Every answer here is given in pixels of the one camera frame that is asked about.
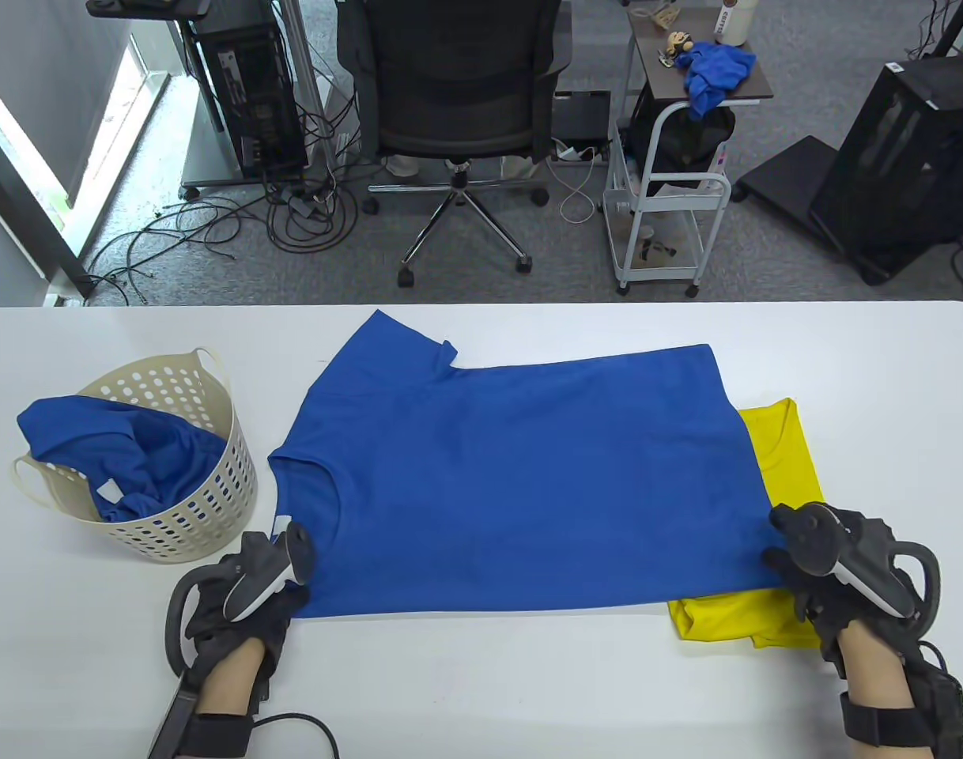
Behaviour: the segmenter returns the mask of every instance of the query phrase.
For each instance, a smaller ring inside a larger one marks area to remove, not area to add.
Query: laundry basket
[[[33,501],[163,564],[202,559],[228,545],[253,513],[257,476],[232,397],[201,364],[201,351],[221,369],[213,352],[197,348],[192,353],[127,364],[79,393],[175,414],[225,440],[225,452],[213,473],[189,498],[146,519],[105,522],[99,517],[84,474],[37,462],[27,453],[14,462],[15,485]],[[52,502],[29,490],[22,480],[22,465],[40,473]]]

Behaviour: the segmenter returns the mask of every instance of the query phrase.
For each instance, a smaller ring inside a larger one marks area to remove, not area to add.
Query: blue cloth on cart
[[[773,587],[777,538],[707,345],[462,369],[376,312],[270,456],[319,559],[301,617],[567,610]]]
[[[756,55],[730,44],[695,43],[691,51],[679,55],[676,63],[689,70],[685,88],[692,119],[699,122],[752,75]]]
[[[88,478],[106,522],[175,506],[210,477],[225,451],[220,437],[174,414],[87,395],[42,398],[18,416],[18,426],[37,462]]]

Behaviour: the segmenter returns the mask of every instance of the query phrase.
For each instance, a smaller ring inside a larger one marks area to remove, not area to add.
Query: black glove
[[[900,621],[880,610],[849,585],[833,575],[814,577],[800,570],[784,549],[767,549],[763,563],[780,575],[786,588],[795,596],[795,614],[800,621],[808,619],[821,641],[822,658],[836,665],[840,678],[845,678],[844,660],[836,637],[855,619],[863,621],[875,636],[909,662],[923,662],[918,642],[907,635]],[[914,589],[907,572],[893,570],[901,582]]]
[[[266,541],[266,536],[260,534],[243,534],[243,547],[240,553],[228,553],[218,561],[218,564],[243,563],[246,572],[246,559],[250,552],[246,550],[247,539]],[[222,608],[225,598],[236,585],[236,578],[206,580],[197,586],[200,600],[197,610],[186,625],[186,636],[193,640],[197,648],[197,658],[189,669],[190,683],[199,688],[211,670],[225,657],[232,654],[239,646],[251,637],[257,637],[264,643],[267,653],[257,676],[257,683],[266,685],[274,674],[281,658],[281,649],[285,643],[285,634],[289,631],[291,617],[309,603],[309,589],[305,586],[289,583],[284,590],[269,597],[250,617],[242,621],[229,622],[225,619]]]

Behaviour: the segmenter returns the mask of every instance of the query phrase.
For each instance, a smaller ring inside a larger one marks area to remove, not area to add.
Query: hand
[[[836,664],[845,677],[843,655],[838,636],[853,621],[864,621],[868,629],[883,638],[884,629],[897,629],[898,623],[849,585],[833,575],[814,577],[800,570],[784,549],[767,549],[763,563],[782,579],[795,596],[795,613],[800,621],[811,621],[820,637],[822,658]],[[887,640],[898,647],[898,640]]]
[[[228,553],[219,564],[242,563],[247,571],[247,535],[243,535],[240,553]],[[264,644],[264,658],[257,673],[257,681],[267,681],[274,674],[281,658],[285,635],[289,631],[291,617],[309,601],[307,587],[292,585],[267,599],[250,617],[238,622],[225,619],[222,608],[225,598],[236,585],[236,578],[208,580],[197,586],[200,600],[197,610],[186,625],[186,636],[197,648],[197,658],[190,667],[189,679],[196,686],[210,676],[219,662],[232,654],[247,640],[256,639]]]

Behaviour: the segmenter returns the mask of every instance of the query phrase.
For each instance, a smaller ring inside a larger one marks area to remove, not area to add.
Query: computer tower
[[[300,173],[304,129],[270,0],[211,3],[193,30],[243,176]]]
[[[963,236],[963,55],[884,66],[810,216],[872,285]]]

